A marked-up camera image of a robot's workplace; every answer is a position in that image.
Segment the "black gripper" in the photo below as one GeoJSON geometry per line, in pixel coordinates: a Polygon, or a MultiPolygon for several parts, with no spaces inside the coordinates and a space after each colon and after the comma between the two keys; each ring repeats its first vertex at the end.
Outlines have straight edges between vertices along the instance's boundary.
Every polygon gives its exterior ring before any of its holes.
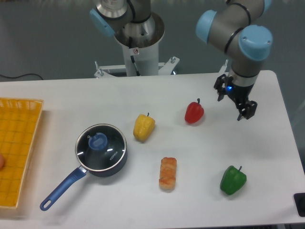
{"type": "Polygon", "coordinates": [[[225,95],[235,103],[239,111],[237,120],[250,119],[254,116],[257,108],[257,102],[250,101],[248,96],[253,88],[253,84],[250,86],[238,86],[232,82],[227,82],[226,74],[220,75],[214,84],[214,89],[217,91],[217,101],[221,101],[225,95]]]}

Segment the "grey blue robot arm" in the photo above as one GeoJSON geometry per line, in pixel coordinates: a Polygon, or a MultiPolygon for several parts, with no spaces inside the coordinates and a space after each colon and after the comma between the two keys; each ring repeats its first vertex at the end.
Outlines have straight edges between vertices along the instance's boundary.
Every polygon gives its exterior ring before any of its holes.
{"type": "MultiPolygon", "coordinates": [[[[239,111],[239,119],[254,116],[255,101],[248,96],[269,56],[273,36],[254,24],[270,7],[268,0],[228,0],[221,13],[206,11],[198,20],[195,33],[232,59],[229,73],[214,84],[218,99],[228,96],[239,111]]],[[[168,65],[159,67],[159,42],[164,36],[164,22],[152,12],[148,0],[100,0],[90,11],[96,28],[121,45],[128,76],[169,74],[168,65]]]]}

